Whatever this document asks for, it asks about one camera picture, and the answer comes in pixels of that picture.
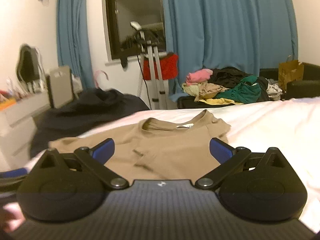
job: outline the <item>white wall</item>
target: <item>white wall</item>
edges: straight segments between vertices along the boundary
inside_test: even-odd
[[[103,70],[108,74],[108,81],[103,75],[98,79],[102,89],[114,88],[122,93],[137,95],[140,76],[138,61],[135,58],[129,58],[128,68],[124,70],[120,60],[112,61],[110,53],[107,52],[109,41],[103,2],[104,0],[87,0],[87,24],[92,70],[93,72]],[[144,83],[142,87],[141,99],[149,105]]]
[[[320,0],[292,0],[297,18],[299,60],[320,65]]]
[[[7,77],[16,82],[15,67],[23,43],[39,48],[45,70],[58,67],[56,3],[0,0],[0,89],[6,89]]]

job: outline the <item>beige t-shirt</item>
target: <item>beige t-shirt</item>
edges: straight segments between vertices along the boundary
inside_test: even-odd
[[[105,166],[130,184],[135,179],[191,179],[195,183],[220,165],[210,154],[209,142],[217,137],[227,143],[229,129],[230,125],[204,110],[183,124],[149,118],[86,138],[59,139],[49,145],[60,153],[69,153],[112,138],[115,153]]]

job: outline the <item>bed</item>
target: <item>bed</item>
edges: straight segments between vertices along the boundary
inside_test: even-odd
[[[90,130],[81,137],[137,123],[149,117],[183,123],[201,111],[202,109],[180,109],[138,112]],[[265,152],[269,147],[278,147],[282,151],[308,191],[307,204],[300,221],[314,232],[320,231],[320,98],[262,102],[211,108],[209,111],[231,125],[227,134],[231,146],[244,146],[252,152]],[[40,155],[26,167],[31,169]],[[17,206],[9,204],[7,208],[17,210]]]

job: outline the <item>pink clothing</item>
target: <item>pink clothing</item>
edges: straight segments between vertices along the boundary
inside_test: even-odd
[[[211,69],[201,69],[194,73],[189,73],[186,79],[187,86],[195,85],[200,82],[207,81],[210,79],[210,76],[212,75],[213,71]]]

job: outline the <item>clothing label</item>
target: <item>clothing label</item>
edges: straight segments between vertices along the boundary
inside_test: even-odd
[[[185,125],[178,125],[177,128],[191,128],[193,126],[193,123],[188,123]]]

